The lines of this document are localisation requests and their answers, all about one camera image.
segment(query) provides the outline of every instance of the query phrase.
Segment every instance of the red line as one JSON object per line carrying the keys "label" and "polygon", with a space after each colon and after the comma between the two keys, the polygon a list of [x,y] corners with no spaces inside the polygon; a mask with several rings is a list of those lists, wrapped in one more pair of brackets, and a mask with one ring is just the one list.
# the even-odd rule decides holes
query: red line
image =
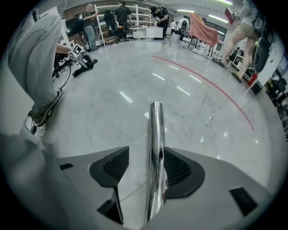
{"label": "red line", "polygon": [[172,64],[174,64],[174,65],[176,65],[176,66],[179,66],[179,67],[181,67],[181,68],[183,68],[183,69],[185,69],[185,70],[187,70],[187,71],[189,71],[189,72],[191,72],[191,73],[196,74],[198,77],[201,77],[203,80],[205,80],[205,81],[207,81],[209,84],[213,85],[216,89],[218,89],[221,93],[223,93],[234,105],[236,105],[236,107],[240,110],[240,112],[243,114],[243,116],[246,118],[246,120],[247,120],[248,123],[250,124],[251,128],[252,128],[253,131],[255,132],[255,129],[254,129],[251,121],[249,120],[249,118],[247,117],[247,115],[243,112],[243,110],[240,108],[240,106],[237,105],[237,103],[236,103],[224,90],[222,90],[219,86],[217,86],[215,83],[211,82],[210,80],[208,80],[206,77],[202,76],[201,74],[199,74],[199,73],[197,73],[197,72],[195,72],[195,71],[193,71],[193,70],[191,70],[191,69],[189,69],[189,68],[187,68],[187,67],[185,67],[185,66],[183,66],[183,65],[180,65],[180,64],[178,64],[178,63],[176,63],[176,62],[167,60],[167,59],[162,58],[162,57],[157,57],[157,56],[154,56],[154,55],[152,55],[152,57],[153,57],[153,58],[155,57],[155,58],[161,59],[161,60],[166,61],[166,62],[170,62],[170,63],[172,63]]}

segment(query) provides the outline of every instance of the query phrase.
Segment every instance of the person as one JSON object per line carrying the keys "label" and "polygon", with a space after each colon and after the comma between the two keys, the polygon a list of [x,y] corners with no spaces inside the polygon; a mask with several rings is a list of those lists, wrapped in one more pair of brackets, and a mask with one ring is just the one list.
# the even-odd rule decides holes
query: person
{"label": "person", "polygon": [[172,22],[170,23],[170,27],[171,27],[171,34],[173,35],[173,33],[175,33],[175,29],[176,29],[176,23],[174,22],[174,20],[172,20]]}
{"label": "person", "polygon": [[129,22],[131,24],[131,10],[126,7],[126,2],[122,1],[121,5],[116,8],[114,15],[116,15],[117,22],[119,26],[125,27],[127,25],[127,17],[129,18]]}
{"label": "person", "polygon": [[55,89],[52,83],[56,52],[68,54],[70,50],[57,43],[61,28],[60,16],[48,14],[34,23],[30,13],[8,44],[8,66],[34,101],[29,115],[37,126],[44,124],[49,111],[63,94],[63,90]]}
{"label": "person", "polygon": [[243,0],[243,7],[236,16],[234,23],[237,23],[237,21],[241,22],[234,30],[231,38],[225,43],[222,56],[214,59],[215,62],[221,62],[222,65],[225,65],[225,60],[234,49],[234,46],[239,41],[247,38],[241,70],[238,73],[233,73],[233,76],[240,83],[242,82],[242,77],[250,64],[255,42],[259,38],[253,27],[253,23],[258,15],[258,9],[254,3],[250,0]]}
{"label": "person", "polygon": [[95,32],[93,29],[93,20],[98,15],[98,12],[95,12],[92,4],[86,6],[86,11],[82,13],[83,18],[83,28],[87,34],[87,39],[90,44],[91,51],[96,50],[96,41],[95,41]]}
{"label": "person", "polygon": [[185,31],[188,30],[188,28],[189,28],[189,20],[187,19],[187,16],[184,16],[182,19],[180,19],[179,24],[177,25],[176,31],[177,31],[177,34],[180,35],[180,39],[179,39],[180,41],[183,40],[184,35],[185,35],[185,32],[181,33],[181,28],[186,29]]}
{"label": "person", "polygon": [[153,14],[153,22],[157,22],[157,26],[163,28],[163,36],[162,39],[166,36],[166,31],[169,25],[169,11],[163,6],[151,6],[150,8],[151,14]]}

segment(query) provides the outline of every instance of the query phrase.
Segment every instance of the white table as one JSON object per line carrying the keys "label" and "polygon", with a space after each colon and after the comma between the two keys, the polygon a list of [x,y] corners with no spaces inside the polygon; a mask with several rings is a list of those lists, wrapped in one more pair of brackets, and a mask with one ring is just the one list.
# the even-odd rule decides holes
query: white table
{"label": "white table", "polygon": [[162,38],[163,28],[161,27],[140,27],[140,28],[129,28],[133,31],[134,38]]}

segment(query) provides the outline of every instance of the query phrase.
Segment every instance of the man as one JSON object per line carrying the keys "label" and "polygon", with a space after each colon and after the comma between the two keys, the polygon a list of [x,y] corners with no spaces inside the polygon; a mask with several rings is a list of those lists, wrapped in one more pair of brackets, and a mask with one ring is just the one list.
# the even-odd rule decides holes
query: man
{"label": "man", "polygon": [[68,54],[70,50],[57,43],[61,28],[59,16],[48,14],[34,23],[29,14],[9,43],[8,66],[34,101],[29,114],[37,126],[44,124],[49,111],[63,94],[63,90],[55,89],[52,83],[55,53]]}
{"label": "man", "polygon": [[94,11],[92,4],[86,6],[86,11],[82,13],[83,28],[87,34],[88,42],[90,44],[91,51],[96,50],[95,33],[93,29],[93,20],[98,15],[98,12]]}
{"label": "man", "polygon": [[168,15],[169,11],[163,5],[160,5],[158,7],[151,6],[150,10],[151,14],[153,14],[153,22],[157,21],[157,26],[163,28],[163,37],[162,37],[163,40],[166,36],[166,31],[169,25],[169,15]]}
{"label": "man", "polygon": [[172,22],[170,23],[170,27],[171,27],[171,34],[173,35],[173,33],[175,33],[175,29],[176,29],[176,23],[174,22],[174,20],[172,20]]}
{"label": "man", "polygon": [[180,41],[183,40],[185,32],[188,30],[189,28],[189,20],[187,19],[187,16],[184,16],[182,19],[180,19],[179,24],[177,26],[177,34],[180,34]]}
{"label": "man", "polygon": [[131,24],[131,10],[126,7],[126,2],[122,1],[121,5],[116,8],[114,15],[117,18],[119,26],[125,27],[127,25],[127,17],[129,17],[129,22]]}

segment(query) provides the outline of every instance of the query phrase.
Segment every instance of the chrome pole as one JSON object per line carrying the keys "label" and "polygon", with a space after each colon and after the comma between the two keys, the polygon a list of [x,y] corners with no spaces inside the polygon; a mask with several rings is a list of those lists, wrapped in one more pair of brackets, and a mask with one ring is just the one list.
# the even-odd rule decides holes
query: chrome pole
{"label": "chrome pole", "polygon": [[163,106],[150,104],[148,137],[148,176],[145,223],[151,220],[164,205],[164,145],[165,128]]}

